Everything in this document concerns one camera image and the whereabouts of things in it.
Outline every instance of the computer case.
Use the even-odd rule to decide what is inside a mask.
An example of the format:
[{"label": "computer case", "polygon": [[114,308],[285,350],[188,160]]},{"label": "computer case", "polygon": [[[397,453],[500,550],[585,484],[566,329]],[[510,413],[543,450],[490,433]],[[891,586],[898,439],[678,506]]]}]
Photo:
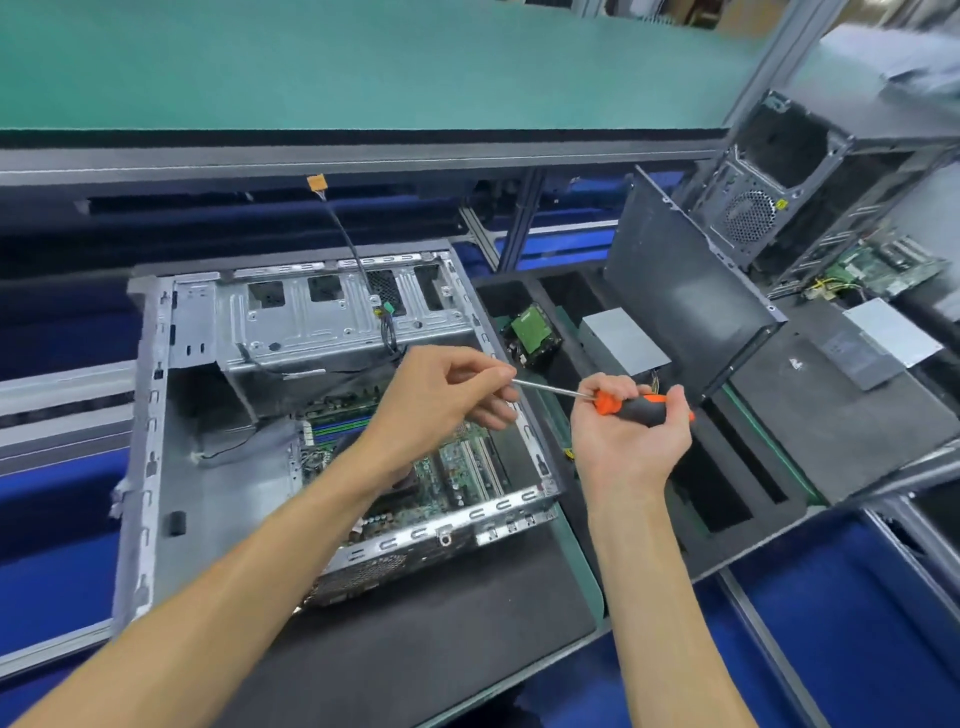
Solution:
[{"label": "computer case", "polygon": [[769,92],[691,215],[771,298],[806,287],[960,146],[960,118],[897,88]]}]

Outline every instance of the motherboard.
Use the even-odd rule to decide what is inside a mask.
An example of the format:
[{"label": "motherboard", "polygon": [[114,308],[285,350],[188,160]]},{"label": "motherboard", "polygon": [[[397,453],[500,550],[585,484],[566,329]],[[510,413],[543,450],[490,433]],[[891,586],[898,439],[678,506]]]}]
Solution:
[{"label": "motherboard", "polygon": [[[311,403],[300,425],[303,482],[320,475],[370,423],[386,385]],[[490,433],[463,423],[437,450],[379,497],[350,531],[345,545],[430,521],[505,493],[506,475]]]}]

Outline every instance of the hand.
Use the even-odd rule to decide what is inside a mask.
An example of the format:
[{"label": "hand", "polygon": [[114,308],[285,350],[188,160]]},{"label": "hand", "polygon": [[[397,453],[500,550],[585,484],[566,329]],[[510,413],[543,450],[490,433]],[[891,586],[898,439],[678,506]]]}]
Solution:
[{"label": "hand", "polygon": [[516,419],[507,404],[516,369],[470,347],[413,347],[403,357],[356,447],[392,472],[409,468],[464,419],[503,429]]},{"label": "hand", "polygon": [[[589,376],[580,392],[609,392],[622,400],[650,394],[628,376]],[[690,408],[684,388],[676,385],[666,395],[666,422],[646,427],[614,415],[597,414],[593,402],[577,399],[570,417],[573,454],[584,486],[588,508],[626,492],[639,497],[662,497],[666,479],[690,447]]]}]

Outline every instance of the person's right hand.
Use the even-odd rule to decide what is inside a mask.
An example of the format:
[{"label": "person's right hand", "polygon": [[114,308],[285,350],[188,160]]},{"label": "person's right hand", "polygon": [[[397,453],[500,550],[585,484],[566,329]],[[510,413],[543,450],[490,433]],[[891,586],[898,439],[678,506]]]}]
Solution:
[{"label": "person's right hand", "polygon": [[[621,400],[651,392],[645,385],[637,387],[628,376],[604,374],[587,377],[578,391],[595,395],[599,390]],[[680,385],[667,392],[666,422],[656,427],[600,415],[593,402],[577,398],[570,427],[588,508],[620,493],[662,497],[667,477],[692,442],[689,413]]]}]

